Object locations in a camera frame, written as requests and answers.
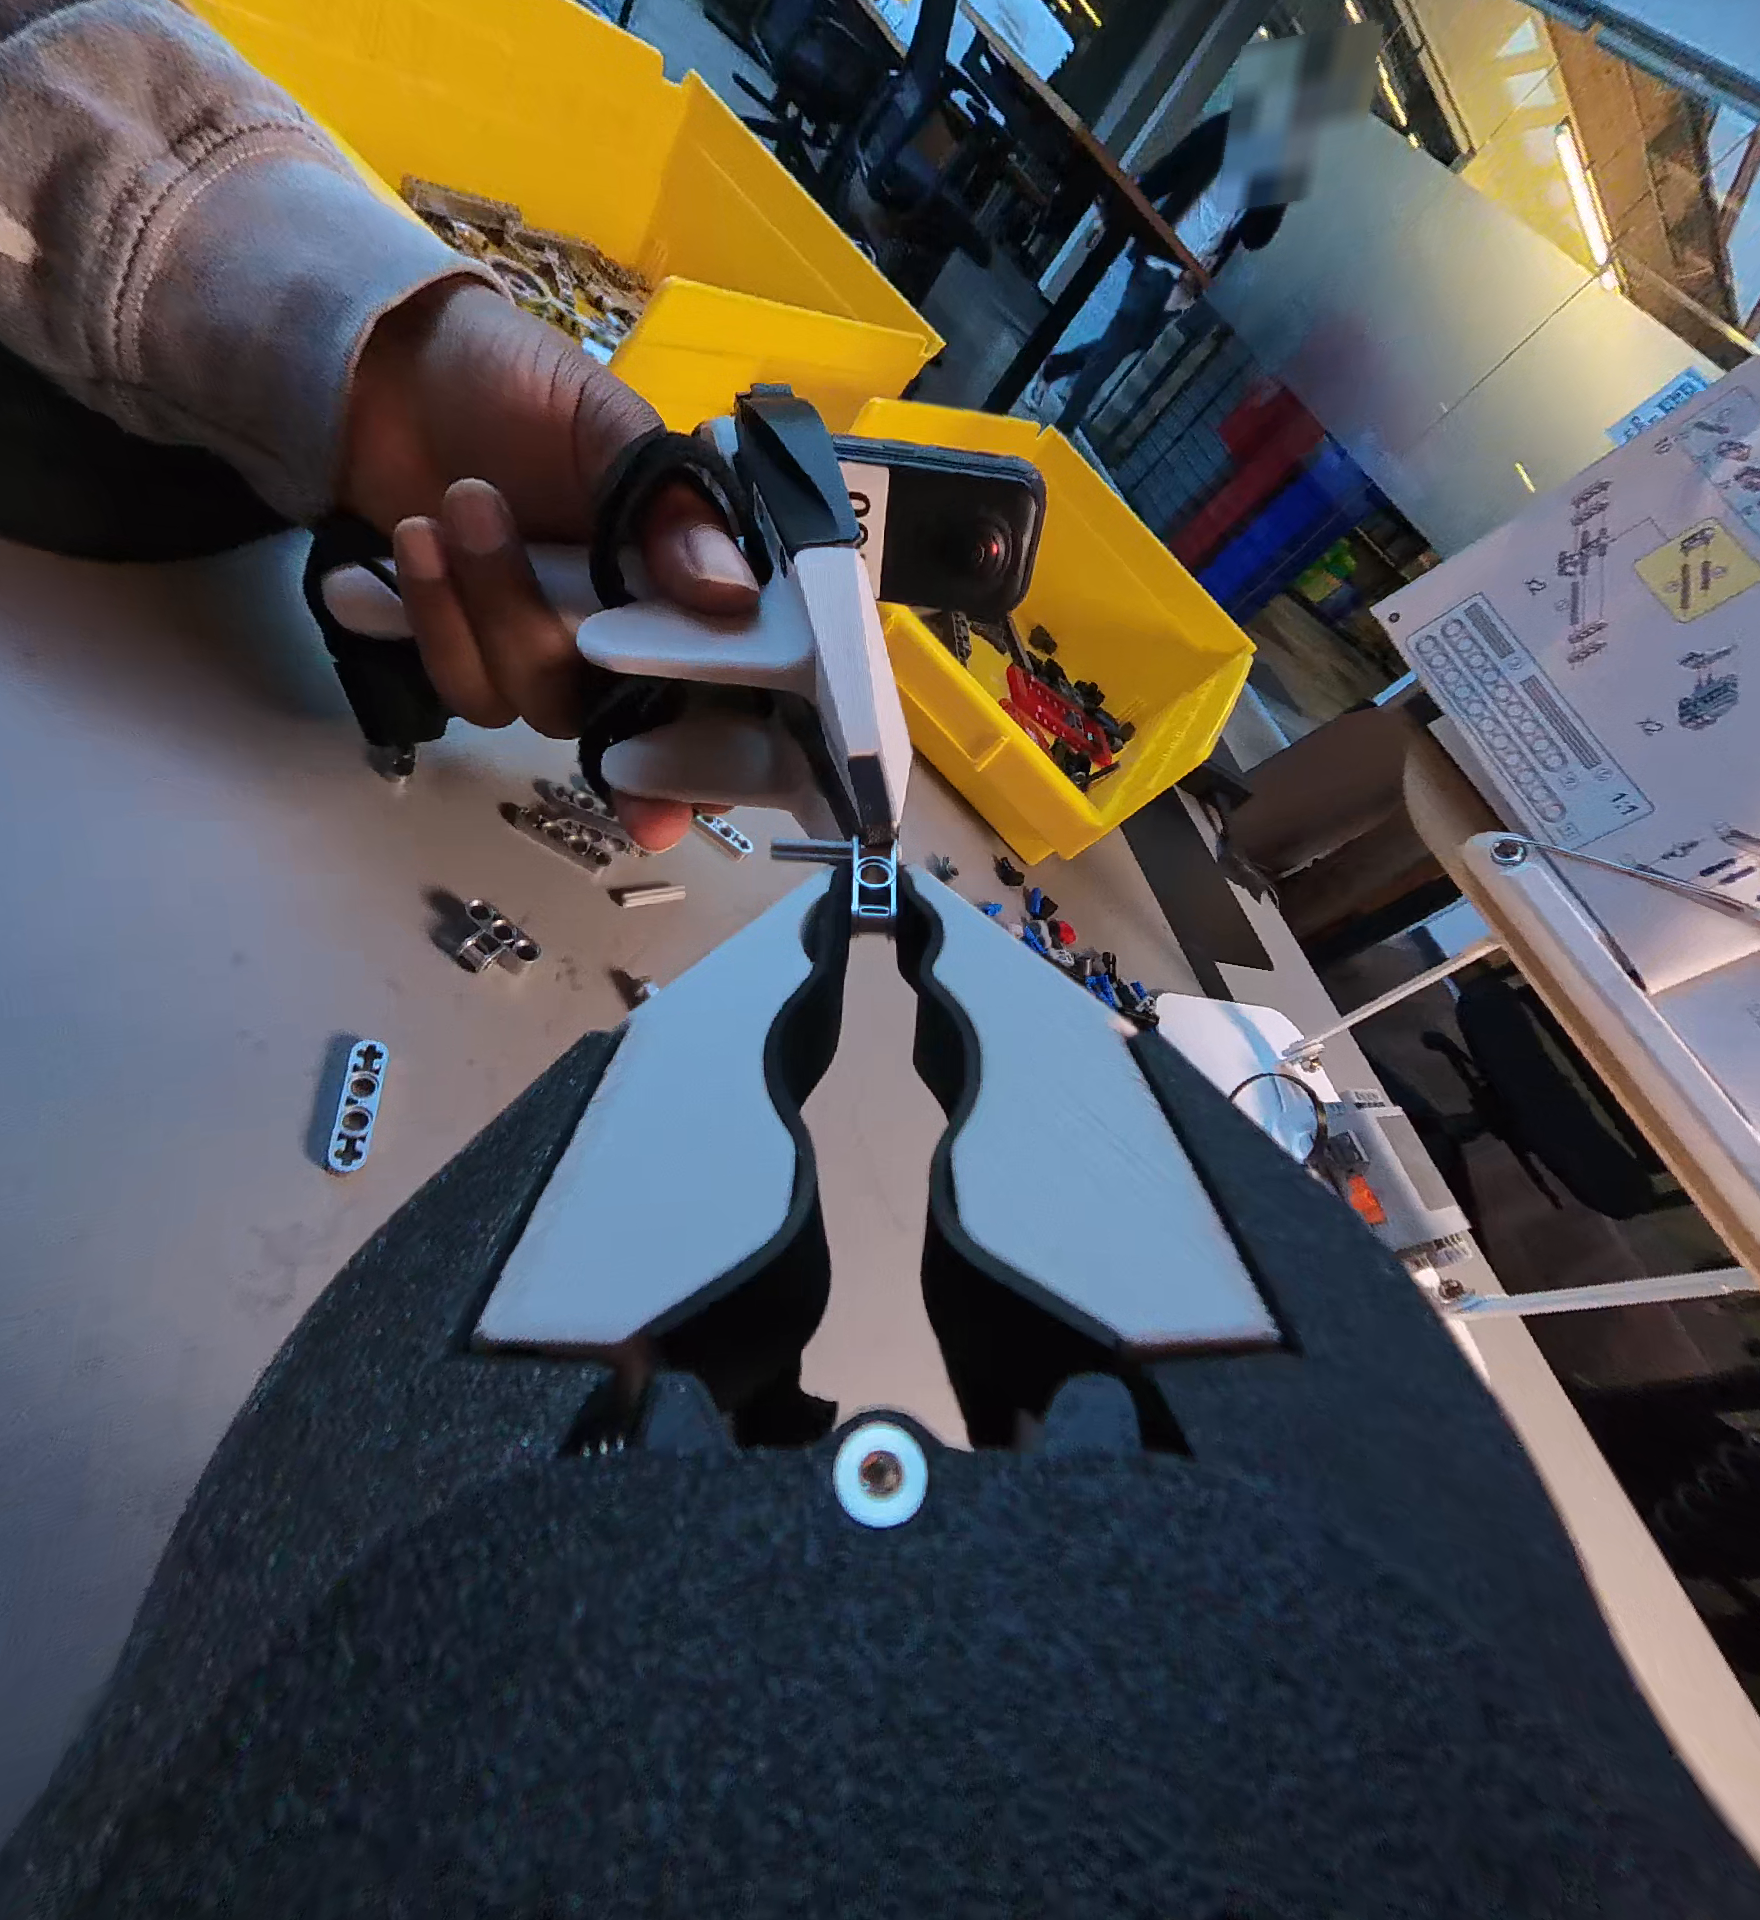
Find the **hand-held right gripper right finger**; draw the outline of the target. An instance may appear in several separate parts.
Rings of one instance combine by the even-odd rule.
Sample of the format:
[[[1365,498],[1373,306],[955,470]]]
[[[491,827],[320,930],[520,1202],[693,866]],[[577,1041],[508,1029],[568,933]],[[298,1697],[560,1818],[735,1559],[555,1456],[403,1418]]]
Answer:
[[[1115,1380],[1181,1448],[1155,1370],[1281,1352],[1281,1324],[1140,1066],[1137,1031],[943,884],[895,923],[913,1067],[941,1113],[919,1282],[973,1448],[1020,1448],[1068,1380]]]

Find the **scattered chrome beams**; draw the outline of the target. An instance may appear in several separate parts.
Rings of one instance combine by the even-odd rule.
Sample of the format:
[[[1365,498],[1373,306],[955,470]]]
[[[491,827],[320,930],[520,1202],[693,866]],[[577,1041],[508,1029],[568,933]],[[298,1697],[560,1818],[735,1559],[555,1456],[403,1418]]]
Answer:
[[[582,774],[566,784],[536,781],[531,803],[505,803],[504,821],[522,837],[557,851],[588,877],[600,877],[618,858],[640,858],[630,839]],[[463,972],[522,972],[541,957],[531,931],[488,899],[459,899],[457,941],[451,959]],[[355,1037],[338,1048],[333,1111],[318,1149],[318,1163],[335,1179],[361,1172],[377,1134],[388,1073],[388,1046],[372,1037]]]

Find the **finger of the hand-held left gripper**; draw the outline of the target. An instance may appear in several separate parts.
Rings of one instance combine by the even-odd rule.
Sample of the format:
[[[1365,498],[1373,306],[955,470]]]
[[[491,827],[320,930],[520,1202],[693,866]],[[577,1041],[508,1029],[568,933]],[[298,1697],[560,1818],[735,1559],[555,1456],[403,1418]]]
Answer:
[[[695,811],[777,811],[811,837],[854,837],[834,778],[823,778],[800,741],[775,718],[697,712],[605,746],[603,774],[616,799]]]
[[[577,644],[624,690],[670,696],[672,716],[629,736],[697,712],[775,718],[845,793],[856,831],[845,839],[897,839],[913,745],[865,561],[853,549],[802,551],[747,613],[633,603],[590,613]]]

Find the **heap of dark building pieces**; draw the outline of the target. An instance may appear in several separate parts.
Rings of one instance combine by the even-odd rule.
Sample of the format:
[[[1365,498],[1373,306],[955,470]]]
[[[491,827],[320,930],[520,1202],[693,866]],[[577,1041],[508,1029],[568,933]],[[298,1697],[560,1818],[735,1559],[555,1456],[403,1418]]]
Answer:
[[[1108,708],[1102,688],[1092,680],[1074,677],[1058,657],[1051,634],[1035,622],[1024,623],[1013,616],[970,618],[961,612],[936,612],[929,622],[934,637],[958,660],[995,700],[1004,716],[1047,759],[1055,773],[1080,793],[1110,778],[1137,727]],[[1105,763],[1072,750],[1055,741],[1050,746],[1021,730],[1004,710],[1006,665],[1017,663],[1035,677],[1050,682],[1061,694],[1072,694],[1115,736],[1115,753]]]

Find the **black mesh pad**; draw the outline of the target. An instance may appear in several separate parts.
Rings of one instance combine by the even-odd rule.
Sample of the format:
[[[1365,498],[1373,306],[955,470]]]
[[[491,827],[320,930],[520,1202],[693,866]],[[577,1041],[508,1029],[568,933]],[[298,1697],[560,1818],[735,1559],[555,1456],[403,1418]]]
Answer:
[[[0,539],[96,563],[180,563],[286,533],[225,462],[138,438],[0,343]]]

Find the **person's left hand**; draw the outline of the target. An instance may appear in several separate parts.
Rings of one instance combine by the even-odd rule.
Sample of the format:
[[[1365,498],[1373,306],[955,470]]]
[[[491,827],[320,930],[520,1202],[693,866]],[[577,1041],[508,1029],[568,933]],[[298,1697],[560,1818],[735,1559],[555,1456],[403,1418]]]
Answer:
[[[391,549],[445,708],[577,738],[603,677],[525,542],[584,542],[605,473],[657,412],[557,329],[472,281],[381,317],[347,386],[335,504]]]

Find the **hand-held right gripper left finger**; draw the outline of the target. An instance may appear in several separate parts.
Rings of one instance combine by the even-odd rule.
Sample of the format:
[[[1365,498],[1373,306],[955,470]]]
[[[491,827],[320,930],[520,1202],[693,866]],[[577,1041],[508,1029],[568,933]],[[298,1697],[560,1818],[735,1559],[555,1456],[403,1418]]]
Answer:
[[[496,1358],[605,1370],[566,1448],[809,1448],[800,1386],[831,1288],[802,1105],[832,1061],[851,949],[829,868],[623,1022],[475,1324]]]

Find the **person's left forearm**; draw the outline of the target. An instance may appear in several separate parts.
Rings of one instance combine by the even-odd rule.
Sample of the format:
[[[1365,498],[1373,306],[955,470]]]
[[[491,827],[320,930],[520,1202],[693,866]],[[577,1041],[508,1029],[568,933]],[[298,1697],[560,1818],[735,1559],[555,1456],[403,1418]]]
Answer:
[[[0,4],[0,347],[289,520],[333,502],[375,327],[497,287],[176,4]]]

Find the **white paper notice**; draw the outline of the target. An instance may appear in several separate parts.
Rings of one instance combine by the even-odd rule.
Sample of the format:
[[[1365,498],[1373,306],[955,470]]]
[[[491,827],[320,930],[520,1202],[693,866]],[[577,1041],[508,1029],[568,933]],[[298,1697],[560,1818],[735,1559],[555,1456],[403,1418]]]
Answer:
[[[1677,372],[1652,395],[1635,404],[1627,416],[1606,427],[1609,442],[1613,448],[1630,444],[1651,427],[1661,425],[1662,419],[1672,417],[1694,397],[1707,394],[1715,382],[1715,373],[1707,375],[1696,367]]]

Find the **pile of small coloured connectors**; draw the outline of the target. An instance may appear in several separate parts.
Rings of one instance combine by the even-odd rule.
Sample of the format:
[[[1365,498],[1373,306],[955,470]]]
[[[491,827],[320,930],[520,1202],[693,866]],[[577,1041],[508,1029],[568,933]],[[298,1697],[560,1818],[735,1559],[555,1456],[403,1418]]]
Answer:
[[[1157,994],[1140,980],[1124,976],[1115,953],[1084,942],[1044,890],[1029,886],[1006,899],[976,899],[973,905],[1021,949],[1097,998],[1107,1012],[1139,1029],[1159,1024]]]

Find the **grey desk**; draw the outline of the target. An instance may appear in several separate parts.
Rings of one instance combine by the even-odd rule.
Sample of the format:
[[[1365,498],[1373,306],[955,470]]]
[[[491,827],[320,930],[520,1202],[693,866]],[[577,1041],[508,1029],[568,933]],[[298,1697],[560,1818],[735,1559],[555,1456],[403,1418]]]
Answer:
[[[288,544],[0,540],[0,1916],[1760,1916],[1760,1718],[1513,1325],[1462,1342],[1137,1045],[1281,1324],[949,1448],[920,1200],[831,1441],[566,1448],[473,1324],[616,917],[357,765]],[[459,899],[524,923],[463,972]],[[338,1048],[388,1046],[361,1172]]]

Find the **stack of red crates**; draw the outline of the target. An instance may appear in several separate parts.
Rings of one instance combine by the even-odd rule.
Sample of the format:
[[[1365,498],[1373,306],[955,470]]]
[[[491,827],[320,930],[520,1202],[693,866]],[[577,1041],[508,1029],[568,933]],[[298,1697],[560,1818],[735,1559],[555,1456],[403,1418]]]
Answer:
[[[1323,421],[1279,382],[1260,375],[1217,427],[1226,479],[1167,537],[1173,557],[1198,573],[1325,442]]]

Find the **blue crate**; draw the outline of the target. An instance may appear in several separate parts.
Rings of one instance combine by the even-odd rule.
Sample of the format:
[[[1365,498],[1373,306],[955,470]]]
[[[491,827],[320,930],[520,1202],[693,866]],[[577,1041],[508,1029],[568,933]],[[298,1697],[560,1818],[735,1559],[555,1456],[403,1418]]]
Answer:
[[[1331,435],[1238,518],[1196,580],[1234,620],[1260,612],[1391,501]]]

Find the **black office chair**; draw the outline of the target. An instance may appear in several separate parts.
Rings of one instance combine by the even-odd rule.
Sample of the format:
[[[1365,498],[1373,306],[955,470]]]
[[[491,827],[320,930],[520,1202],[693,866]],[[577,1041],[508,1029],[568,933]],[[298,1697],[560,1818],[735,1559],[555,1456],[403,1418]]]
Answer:
[[[879,4],[737,4],[741,47],[766,84],[747,129],[908,296],[955,256],[994,265],[1015,175],[1006,111],[947,43],[958,4],[917,4],[903,47]]]
[[[1452,1029],[1422,1031],[1420,1046],[1466,1097],[1462,1111],[1417,1122],[1448,1179],[1467,1181],[1466,1146],[1494,1139],[1552,1207],[1571,1198],[1624,1220],[1683,1202],[1645,1134],[1515,972],[1472,976],[1453,996]]]

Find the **grey battery box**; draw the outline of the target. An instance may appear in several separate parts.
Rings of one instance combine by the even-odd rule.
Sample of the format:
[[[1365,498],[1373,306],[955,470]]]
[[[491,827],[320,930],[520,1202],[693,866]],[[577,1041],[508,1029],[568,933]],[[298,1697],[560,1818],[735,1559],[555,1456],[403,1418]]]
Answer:
[[[1466,1212],[1425,1158],[1408,1117],[1385,1095],[1349,1091],[1326,1108],[1318,1167],[1404,1267],[1443,1268],[1473,1252]]]

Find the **stack of grey crates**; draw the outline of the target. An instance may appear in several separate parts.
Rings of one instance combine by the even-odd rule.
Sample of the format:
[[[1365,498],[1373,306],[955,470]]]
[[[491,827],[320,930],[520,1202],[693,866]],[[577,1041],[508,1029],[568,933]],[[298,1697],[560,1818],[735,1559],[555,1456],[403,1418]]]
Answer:
[[[1196,300],[1115,372],[1070,440],[1163,533],[1226,482],[1226,421],[1260,379],[1258,359],[1234,329]]]

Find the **instruction booklet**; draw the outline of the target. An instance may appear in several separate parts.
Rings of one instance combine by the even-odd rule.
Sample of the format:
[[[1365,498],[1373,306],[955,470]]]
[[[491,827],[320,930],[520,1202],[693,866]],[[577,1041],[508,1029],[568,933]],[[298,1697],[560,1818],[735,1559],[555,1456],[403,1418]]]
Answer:
[[[1374,616],[1760,1138],[1760,359]]]

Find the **wooden top table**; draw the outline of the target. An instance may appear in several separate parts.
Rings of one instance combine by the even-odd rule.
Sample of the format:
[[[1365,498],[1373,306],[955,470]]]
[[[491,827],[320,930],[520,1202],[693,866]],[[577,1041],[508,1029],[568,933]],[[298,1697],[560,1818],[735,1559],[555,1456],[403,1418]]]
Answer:
[[[1095,4],[1092,11],[1102,20],[1092,45],[1098,75],[1065,86],[1041,76],[1021,45],[1004,32],[1006,22],[1031,12],[1028,4],[964,4],[976,32],[1061,124],[1076,158],[1066,198],[1079,223],[1040,277],[1045,308],[977,404],[986,413],[1013,410],[1132,240],[1173,234],[1170,225],[1149,209],[1139,186],[1149,166],[1147,142],[1184,92],[1208,99],[1223,73],[1211,57],[1221,47],[1226,4]]]

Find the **far left yellow bin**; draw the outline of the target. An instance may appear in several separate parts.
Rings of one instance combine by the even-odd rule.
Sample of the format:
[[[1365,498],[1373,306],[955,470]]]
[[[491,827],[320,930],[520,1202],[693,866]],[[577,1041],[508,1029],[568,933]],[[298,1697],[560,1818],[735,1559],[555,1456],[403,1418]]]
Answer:
[[[596,244],[534,229],[515,203],[403,175],[398,198],[448,247],[485,269],[512,303],[607,366],[637,329],[652,283]]]

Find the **yellow bin with red panels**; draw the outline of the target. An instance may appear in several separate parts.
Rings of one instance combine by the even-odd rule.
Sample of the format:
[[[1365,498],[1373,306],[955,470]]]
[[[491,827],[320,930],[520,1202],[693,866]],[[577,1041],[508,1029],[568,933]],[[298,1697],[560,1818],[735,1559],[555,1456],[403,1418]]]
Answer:
[[[1239,700],[1254,645],[1135,517],[1068,438],[1031,419],[869,399],[859,438],[1020,459],[1045,508],[1020,630],[1040,623],[1076,680],[1132,724],[1117,771],[1076,789],[1006,707],[1006,661],[959,661],[917,612],[884,606],[880,627],[915,753],[1024,862],[1092,847],[1198,771]]]

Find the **wooden book stand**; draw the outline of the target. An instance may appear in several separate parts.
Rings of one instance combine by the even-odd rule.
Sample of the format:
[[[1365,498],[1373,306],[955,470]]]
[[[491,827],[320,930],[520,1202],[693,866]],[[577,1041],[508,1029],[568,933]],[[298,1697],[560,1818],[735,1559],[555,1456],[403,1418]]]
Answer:
[[[1221,866],[1303,949],[1395,930],[1448,881],[1487,927],[1479,972],[1515,972],[1616,1095],[1760,1293],[1760,953],[1646,992],[1593,912],[1600,876],[1497,831],[1445,753],[1395,714],[1349,712],[1243,774],[1184,781],[1223,834]]]

